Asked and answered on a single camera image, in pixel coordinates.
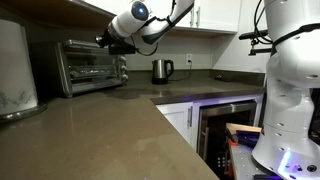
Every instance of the toaster oven knob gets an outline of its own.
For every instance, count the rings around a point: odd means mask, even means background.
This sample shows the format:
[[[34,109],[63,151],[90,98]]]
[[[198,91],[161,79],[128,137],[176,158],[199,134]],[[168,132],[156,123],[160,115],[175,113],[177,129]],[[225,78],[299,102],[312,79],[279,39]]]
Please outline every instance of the toaster oven knob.
[[[122,74],[122,79],[129,79],[129,77],[126,74]]]
[[[121,66],[121,70],[122,70],[122,71],[127,71],[128,68],[127,68],[126,66]]]
[[[126,61],[127,59],[124,56],[120,56],[121,61]]]
[[[129,79],[129,77],[128,77],[128,75],[126,75],[126,74],[123,74],[122,75],[122,82],[125,84],[126,82],[128,82],[128,79]]]

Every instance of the white cabinet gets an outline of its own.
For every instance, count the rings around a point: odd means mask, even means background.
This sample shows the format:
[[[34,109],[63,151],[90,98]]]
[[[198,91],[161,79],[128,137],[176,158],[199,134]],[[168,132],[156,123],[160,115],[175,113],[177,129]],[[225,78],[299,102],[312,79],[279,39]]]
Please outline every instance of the white cabinet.
[[[237,32],[241,0],[196,0],[196,28]]]
[[[131,0],[84,0],[85,2],[119,14]],[[166,18],[171,13],[172,0],[147,1],[153,15]],[[234,33],[238,30],[241,0],[195,0],[194,8],[176,28]]]
[[[192,102],[157,105],[159,111],[167,118],[173,127],[190,144]]]

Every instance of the cabinet handle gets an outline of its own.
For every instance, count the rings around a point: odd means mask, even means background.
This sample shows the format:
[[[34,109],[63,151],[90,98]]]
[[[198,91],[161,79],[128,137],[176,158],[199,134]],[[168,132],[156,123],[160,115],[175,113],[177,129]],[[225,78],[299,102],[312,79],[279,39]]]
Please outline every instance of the cabinet handle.
[[[209,132],[210,128],[206,127],[206,132],[204,134],[204,150],[203,150],[203,160],[207,161],[207,153],[208,153],[208,142],[209,142]]]
[[[190,20],[190,27],[193,26],[194,20],[193,20],[193,16],[194,16],[194,9],[191,9],[191,20]]]
[[[192,127],[192,106],[188,108],[188,129]]]
[[[197,22],[196,22],[196,24],[197,24],[197,27],[200,26],[200,7],[198,7],[198,11],[197,11]]]

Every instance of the blue light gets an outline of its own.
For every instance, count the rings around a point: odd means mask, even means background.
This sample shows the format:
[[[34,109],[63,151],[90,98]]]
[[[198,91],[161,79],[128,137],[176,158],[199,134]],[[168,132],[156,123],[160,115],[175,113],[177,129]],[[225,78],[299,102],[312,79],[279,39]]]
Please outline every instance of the blue light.
[[[139,12],[140,12],[141,14],[143,14],[143,13],[144,13],[144,10],[143,10],[142,8],[139,8]]]
[[[290,158],[291,158],[291,152],[287,151],[280,163],[280,166],[278,168],[278,173],[281,174],[283,177],[287,178],[287,179],[293,179],[290,177],[289,173],[287,172],[286,166],[288,165],[288,163],[290,162]]]

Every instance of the upper cabinet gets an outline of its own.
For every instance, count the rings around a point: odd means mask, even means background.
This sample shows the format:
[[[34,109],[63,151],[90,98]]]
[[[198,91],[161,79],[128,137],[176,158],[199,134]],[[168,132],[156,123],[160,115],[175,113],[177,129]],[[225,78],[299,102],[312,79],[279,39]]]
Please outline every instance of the upper cabinet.
[[[241,0],[196,0],[195,2],[196,28],[237,32]]]
[[[115,15],[131,0],[85,0]],[[165,18],[171,12],[172,0],[148,1],[152,13]],[[241,0],[195,0],[194,8],[182,18],[175,28],[236,33],[240,15]]]

